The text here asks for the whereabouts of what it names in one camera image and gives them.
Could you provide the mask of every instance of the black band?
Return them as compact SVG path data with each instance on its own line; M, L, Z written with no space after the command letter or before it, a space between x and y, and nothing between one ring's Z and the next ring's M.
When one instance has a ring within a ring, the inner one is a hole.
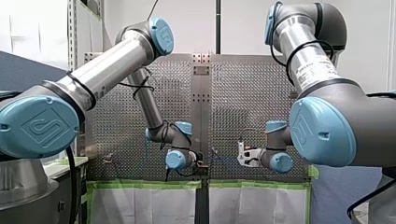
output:
M298 46L296 49L294 49L291 54L289 55L289 58L286 62L286 75L288 76L288 80L291 83L291 85L294 86L294 82L293 79L291 78L290 75L290 65L291 65L291 60L293 59L294 55L296 55L298 53L298 51L300 51L300 49L303 49L311 44L323 44L326 45L329 49L330 49L330 60L332 59L332 57L334 57L334 49L332 48L332 45L330 45L329 43L327 43L326 41L323 40L312 40L312 41L308 41L306 43L303 43L302 45Z
M326 81L319 82L318 84L315 84L315 85L309 87L308 89L306 89L305 91L303 91L303 92L298 96L297 100L298 100L298 99L301 99L301 98L304 98L304 97L307 96L309 93L311 93L311 92L313 92L313 91L315 91L315 90L317 90L317 89L319 89L319 88L322 88L322 87L325 87L325 86L330 86L330 85L333 85L333 84L341 84L341 83L344 83L344 84L352 84L352 85L357 86L357 87L360 88L359 84L356 83L356 82L353 81L353 80L346 79L346 78L335 78L335 79L330 79L330 80L326 80Z
M315 5L317 6L317 11L318 11L317 25L315 27L315 37L318 38L323 23L323 8L321 6L321 3L315 3Z
M271 151L285 151L286 148L271 148L271 147L267 147L266 150L271 150Z
M88 110L92 110L96 106L96 97L95 97L95 95L93 95L92 91L86 85L84 85L82 82L80 82L78 80L78 78L74 77L70 71L67 71L66 74L73 81L77 82L78 85L80 85L82 87L82 89L84 89L90 95L90 97L91 97L91 107L88 108Z
M68 104L70 104L76 111L79 123L82 123L85 121L85 115L82 112L81 108L76 104L76 102L67 94L65 93L61 88L59 88L56 85L53 85L50 82L44 81L43 83L40 84L40 86L52 91L53 93L57 94L61 99L66 101Z
M182 150L192 151L188 147L172 147L172 149L182 149Z

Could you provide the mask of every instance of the black cable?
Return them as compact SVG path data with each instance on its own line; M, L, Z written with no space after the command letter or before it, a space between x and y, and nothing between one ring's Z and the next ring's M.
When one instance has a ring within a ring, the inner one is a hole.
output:
M348 209L346 210L346 214L347 216L352 219L352 212L353 209L355 209L356 207L358 207L359 205L361 205L362 203L374 198L376 195L384 192L385 190L389 189L390 187L392 187L394 184L396 184L396 179L391 180L388 184L382 186L379 189L376 189L375 191L369 193L368 195L364 196L363 198L361 198L360 200L358 200L357 202L353 203L352 205L350 205L348 207Z
M245 164L249 165L252 161L258 161L258 158L251 158L250 160L245 161Z
M71 180L71 207L70 207L70 218L69 223L74 224L77 216L77 172L76 172L76 164L74 161L73 151L71 147L66 149L67 158L69 159L69 167L70 167L70 180Z
M20 91L0 92L0 102L4 101L6 99L14 98L14 97L18 96L19 94L21 94Z
M149 20L149 18L151 17L152 13L154 12L154 9L155 9L155 7L157 6L158 1L159 1L159 0L156 0L155 3L154 3L154 5L152 6L151 11L150 11L150 13L148 14L148 20Z
M73 81L77 82L78 85L80 85L82 87L82 89L84 89L90 95L92 103L91 103L91 107L88 110L92 110L96 106L96 97L95 97L95 95L92 93L92 91L86 85L84 85L82 82L80 82L78 80L78 78L74 77L72 75L71 71L67 71L66 75L68 77L70 77Z
M126 84L126 83L119 83L119 85L121 85L121 86L136 88L136 90L132 94L134 100L136 100L136 95L141 89L147 88L147 89L150 89L151 91L155 91L154 87L149 86L149 85L146 86L146 83L149 81L149 78L151 77L152 72L147 67L143 67L143 68L148 72L148 76L146 76L145 79L143 79L143 81L142 81L142 83L140 83L140 85L136 86L136 85L130 85L130 84Z
M171 173L171 169L166 169L166 174L165 174L165 182L168 182L169 174Z
M276 2L274 5L274 11L273 11L273 27L272 27L272 31L271 31L271 40L270 40L270 50L271 50L271 56L273 57L273 59L279 63L280 65L286 67L286 65L284 63L282 63L274 54L274 33L275 33L275 22L276 22L276 10L278 6L282 6L283 4L281 2Z
M331 44L327 43L324 40L311 40L311 41L308 41L308 42L303 43L300 46L298 46L294 51L291 52L291 54L288 58L288 61L286 62L286 75L288 76L288 80L291 83L291 85L294 86L293 79L291 78L291 75L290 75L291 60L293 59L294 55L296 55L298 53L298 51L300 51L300 49L303 49L303 48L307 47L308 45L316 44L316 43L318 43L320 47L321 47L320 44L322 44L322 45L327 46L330 49L330 60L334 56L334 48L332 47Z
M386 97L396 99L396 93L393 92L375 92L367 94L368 97Z
M161 145L160 145L160 150L163 150L163 148L166 145L166 136L168 135L169 131L169 122L167 120L163 121L163 124L165 124L165 128L163 128L163 131L161 132Z

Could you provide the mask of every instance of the white panel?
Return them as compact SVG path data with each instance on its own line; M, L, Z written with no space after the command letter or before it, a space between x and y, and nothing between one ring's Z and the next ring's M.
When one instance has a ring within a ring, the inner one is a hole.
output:
M341 76L359 82L367 92L388 88L390 1L327 0L344 15L346 50L340 56Z
M96 15L90 13L91 37L92 37L92 52L103 51L103 32L102 20Z
M68 68L67 0L0 0L0 6L1 50Z
M79 2L77 3L77 44L78 67L84 64L84 54L92 52L90 11Z
M221 53L270 55L264 45L264 28L274 0L227 0L221 6ZM283 4L320 1L289 0Z
M147 19L154 0L106 0L105 40L114 44L125 26ZM174 53L215 51L214 0L160 0L153 16L169 22L175 36Z

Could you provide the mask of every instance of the pegboard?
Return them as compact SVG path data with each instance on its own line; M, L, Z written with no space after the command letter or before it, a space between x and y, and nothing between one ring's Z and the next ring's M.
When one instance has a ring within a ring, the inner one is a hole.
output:
M157 105L169 122L191 120L191 62L190 55L171 55L148 67L152 72L148 84L155 88ZM133 93L131 88L117 86L87 117L87 132L92 132L86 138L90 180L165 179L169 146L160 151L160 144L145 138L146 122Z
M306 164L294 147L288 147L294 167L285 175L266 168L247 168L236 159L237 139L245 128L264 131L268 120L289 120L294 88L285 68L270 56L232 55L212 56L211 68L211 178L305 181ZM265 147L262 133L244 132L243 137L246 146Z
M295 166L286 175L265 168L246 168L236 159L237 140L244 128L264 129L269 119L288 119L293 87L284 68L269 56L206 57L208 74L197 74L197 58L190 54L160 58L148 68L153 72L149 82L155 88L163 118L191 122L192 128L200 132L193 138L207 136L193 142L199 142L196 146L206 155L210 178L306 181L306 164L292 147L289 153ZM116 87L87 117L90 180L165 178L164 156L169 146L160 151L160 144L145 139L146 123L133 92L128 87ZM265 147L264 136L257 133L245 133L244 139L248 145Z

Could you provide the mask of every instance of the metal rod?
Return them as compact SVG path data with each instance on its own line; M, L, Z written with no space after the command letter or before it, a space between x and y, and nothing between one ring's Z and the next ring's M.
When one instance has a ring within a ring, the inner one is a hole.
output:
M313 34L314 31L315 24L311 19L304 16L293 16L282 21L276 28L275 35L278 40L276 43L282 43L280 45L281 51L288 59L300 45L316 40ZM309 76L309 74L304 72L297 73L296 71L302 68L302 65L311 66L315 69L320 67L323 72L320 76ZM306 46L294 55L291 59L290 73L298 93L323 80L338 77L335 67L328 60L327 54L318 43Z
M146 69L139 68L128 76L128 81L131 85L140 86L148 75ZM149 129L155 129L163 125L161 111L150 89L140 88L136 93L136 101Z
M216 54L221 54L221 0L216 0Z
M149 41L136 31L128 31L118 45L74 71L76 77L101 99L132 71L147 61L153 60L153 49ZM69 94L84 110L91 106L90 95L75 81L66 76L54 83Z

